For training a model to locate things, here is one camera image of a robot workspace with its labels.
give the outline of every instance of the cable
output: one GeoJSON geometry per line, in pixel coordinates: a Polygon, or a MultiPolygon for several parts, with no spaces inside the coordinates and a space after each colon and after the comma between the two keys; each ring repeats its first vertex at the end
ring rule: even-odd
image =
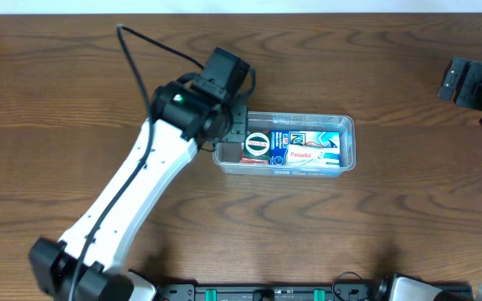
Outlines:
{"type": "Polygon", "coordinates": [[[131,67],[131,71],[135,75],[135,79],[136,79],[136,82],[139,86],[139,90],[141,91],[141,96],[142,96],[142,99],[144,100],[144,106],[145,106],[146,112],[148,114],[148,122],[149,122],[149,126],[150,126],[149,133],[148,133],[148,141],[146,143],[146,150],[145,150],[144,154],[142,155],[142,158],[139,160],[139,163],[137,164],[135,170],[127,178],[124,185],[122,185],[120,190],[116,193],[116,195],[109,202],[109,204],[107,204],[107,207],[105,207],[104,211],[101,213],[100,217],[98,217],[98,220],[96,221],[96,223],[94,224],[92,229],[90,229],[90,232],[86,237],[85,245],[83,245],[83,249],[81,250],[81,254],[79,255],[79,257],[77,259],[77,263],[75,265],[74,275],[72,277],[72,282],[71,282],[70,290],[69,290],[69,296],[68,296],[69,301],[74,300],[75,286],[77,285],[79,272],[81,270],[81,267],[83,266],[83,261],[85,260],[85,255],[86,255],[87,251],[89,250],[90,244],[94,241],[94,236],[95,236],[96,232],[100,229],[101,223],[105,220],[105,218],[107,217],[107,215],[109,214],[109,212],[113,208],[113,206],[116,204],[118,199],[121,198],[122,194],[124,194],[127,187],[131,184],[133,179],[135,179],[135,177],[137,176],[139,171],[141,171],[141,168],[146,164],[146,160],[148,159],[148,155],[150,154],[151,145],[152,145],[153,138],[154,138],[154,134],[153,134],[154,133],[154,131],[153,131],[154,130],[153,129],[154,120],[152,118],[152,116],[153,116],[152,107],[150,105],[150,101],[148,100],[149,99],[148,92],[146,91],[146,87],[145,87],[145,85],[142,81],[141,74],[139,73],[139,70],[137,69],[137,67],[135,65],[135,62],[133,61],[133,58],[131,57],[130,51],[128,50],[128,48],[126,46],[126,42],[124,41],[124,38],[122,36],[122,30],[127,31],[128,33],[132,33],[132,34],[136,35],[137,37],[142,38],[142,39],[146,40],[147,42],[150,42],[150,43],[158,46],[159,48],[165,49],[166,51],[169,51],[173,54],[176,54],[176,55],[179,55],[179,56],[181,56],[185,59],[188,59],[189,61],[195,63],[199,68],[201,68],[201,69],[203,68],[203,66],[196,59],[193,59],[186,54],[182,54],[179,51],[176,51],[176,50],[174,50],[172,48],[169,48],[169,47],[167,47],[167,46],[165,46],[165,45],[163,45],[163,44],[161,44],[161,43],[159,43],[159,42],[157,42],[157,41],[155,41],[151,38],[148,38],[148,37],[146,37],[146,36],[144,36],[140,33],[137,33],[133,29],[127,28],[123,24],[118,24],[116,26],[116,34],[118,36],[118,40],[119,40],[120,45],[122,47],[122,51],[124,52],[124,55],[126,56],[126,59],[127,59],[129,65],[131,67]]]}
{"type": "MultiPolygon", "coordinates": [[[[355,275],[355,276],[357,276],[357,277],[360,279],[360,281],[362,281],[362,282],[364,281],[364,280],[362,279],[362,277],[360,277],[360,275],[358,275],[357,273],[354,273],[354,272],[343,272],[343,273],[341,273],[341,274],[336,278],[336,280],[334,280],[334,282],[332,283],[332,293],[333,293],[333,294],[336,296],[336,298],[338,298],[340,301],[347,301],[347,300],[344,300],[342,297],[340,297],[340,294],[339,294],[339,293],[336,293],[336,290],[335,290],[334,288],[335,288],[335,286],[336,286],[336,282],[337,282],[341,277],[343,277],[343,276],[345,276],[345,275],[355,275]]],[[[366,301],[366,300],[369,299],[369,297],[370,297],[370,293],[367,294],[367,297],[362,298],[362,299],[358,299],[358,301],[366,301]]]]}

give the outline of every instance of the green tape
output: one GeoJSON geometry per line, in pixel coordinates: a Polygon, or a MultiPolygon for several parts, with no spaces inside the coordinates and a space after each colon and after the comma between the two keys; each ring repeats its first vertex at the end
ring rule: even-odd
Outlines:
{"type": "Polygon", "coordinates": [[[214,289],[206,290],[206,301],[217,301],[217,291],[214,289]]]}
{"type": "Polygon", "coordinates": [[[325,301],[325,291],[322,289],[315,289],[314,301],[325,301]]]}

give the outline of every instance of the wood grain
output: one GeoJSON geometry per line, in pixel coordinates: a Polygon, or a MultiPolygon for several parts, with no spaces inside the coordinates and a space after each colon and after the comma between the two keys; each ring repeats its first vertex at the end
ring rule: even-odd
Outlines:
{"type": "MultiPolygon", "coordinates": [[[[336,179],[225,175],[200,153],[128,258],[201,283],[322,283],[346,270],[482,279],[480,112],[436,99],[450,58],[482,60],[482,14],[0,16],[0,299],[44,300],[27,256],[57,239],[126,158],[145,118],[115,38],[125,23],[258,72],[251,110],[344,114],[336,179]]],[[[149,90],[194,68],[128,37],[149,90]]]]}

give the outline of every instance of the white background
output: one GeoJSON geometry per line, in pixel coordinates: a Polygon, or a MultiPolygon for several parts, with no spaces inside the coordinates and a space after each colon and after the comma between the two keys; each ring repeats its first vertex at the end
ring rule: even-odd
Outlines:
{"type": "Polygon", "coordinates": [[[482,13],[482,0],[0,0],[1,13],[482,13]]]}

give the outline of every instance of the black cable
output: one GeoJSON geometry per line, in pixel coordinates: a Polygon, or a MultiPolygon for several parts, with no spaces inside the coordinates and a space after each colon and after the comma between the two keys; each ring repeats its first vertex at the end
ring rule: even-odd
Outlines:
{"type": "MultiPolygon", "coordinates": [[[[336,298],[338,298],[340,301],[348,301],[348,300],[344,300],[342,297],[340,297],[340,293],[336,293],[336,290],[335,290],[336,282],[337,282],[341,277],[343,277],[343,276],[345,276],[345,275],[355,275],[355,276],[357,276],[357,277],[360,279],[360,281],[363,282],[362,277],[360,277],[360,275],[358,275],[357,273],[354,273],[354,272],[343,272],[343,273],[341,273],[341,274],[334,280],[334,282],[332,283],[332,293],[333,293],[333,294],[336,296],[336,298]]],[[[368,293],[367,293],[367,297],[362,298],[362,299],[358,299],[358,301],[366,301],[366,300],[369,299],[369,297],[370,297],[370,293],[368,292],[368,293]]]]}
{"type": "Polygon", "coordinates": [[[149,126],[150,126],[149,133],[148,133],[148,141],[146,143],[146,150],[145,150],[144,154],[142,155],[142,158],[139,160],[139,163],[137,164],[135,170],[127,178],[124,185],[122,185],[120,190],[116,193],[116,195],[113,197],[113,199],[109,202],[107,207],[105,207],[104,211],[100,214],[100,217],[98,217],[98,220],[96,221],[96,223],[94,224],[92,229],[90,229],[90,232],[86,237],[85,245],[83,245],[83,249],[81,250],[81,254],[79,255],[79,257],[77,259],[77,263],[75,265],[74,275],[72,277],[72,283],[70,285],[70,290],[69,290],[69,296],[68,296],[69,301],[74,300],[75,286],[77,285],[77,280],[78,280],[78,277],[79,277],[79,272],[80,272],[81,266],[83,265],[83,261],[85,260],[85,255],[86,255],[87,251],[89,250],[90,244],[94,241],[94,236],[95,236],[96,232],[100,229],[101,223],[105,220],[105,218],[107,217],[107,215],[109,214],[109,212],[113,208],[113,206],[116,204],[118,199],[120,199],[122,194],[124,194],[124,192],[126,191],[127,187],[131,184],[133,179],[135,179],[135,177],[137,176],[139,171],[141,171],[141,168],[146,164],[146,160],[148,159],[148,155],[150,154],[150,151],[153,151],[151,149],[151,145],[152,145],[153,138],[154,138],[153,137],[154,136],[154,134],[153,134],[154,133],[154,131],[153,131],[154,130],[153,129],[154,120],[152,118],[153,114],[152,114],[152,111],[151,111],[152,107],[150,105],[148,92],[146,91],[146,87],[144,85],[144,82],[142,81],[141,74],[139,73],[139,70],[137,69],[137,67],[135,65],[135,62],[133,61],[133,58],[131,57],[130,51],[128,50],[128,48],[126,46],[126,42],[124,41],[124,38],[122,36],[122,30],[127,31],[128,33],[133,33],[137,37],[142,38],[142,39],[146,40],[147,42],[150,42],[150,43],[152,43],[152,44],[154,44],[154,45],[156,45],[156,46],[158,46],[162,49],[165,49],[166,51],[172,52],[172,53],[177,54],[177,55],[179,55],[179,56],[181,56],[185,59],[188,59],[191,62],[195,63],[199,68],[203,68],[203,66],[196,59],[193,59],[186,54],[182,54],[179,51],[176,51],[176,50],[174,50],[172,48],[169,48],[169,47],[167,47],[167,46],[165,46],[165,45],[163,45],[163,44],[161,44],[161,43],[159,43],[159,42],[157,42],[157,41],[155,41],[151,38],[148,38],[148,37],[146,37],[146,36],[144,36],[140,33],[137,33],[133,29],[127,28],[123,24],[118,24],[116,26],[116,34],[118,36],[118,40],[120,42],[122,50],[124,51],[124,55],[126,56],[126,59],[127,59],[128,63],[130,64],[131,71],[133,71],[133,74],[135,75],[135,79],[136,79],[137,84],[139,85],[139,90],[141,91],[141,96],[142,96],[142,99],[144,100],[144,105],[145,105],[145,108],[146,108],[146,112],[148,114],[148,119],[149,119],[148,122],[149,122],[149,126]]]}

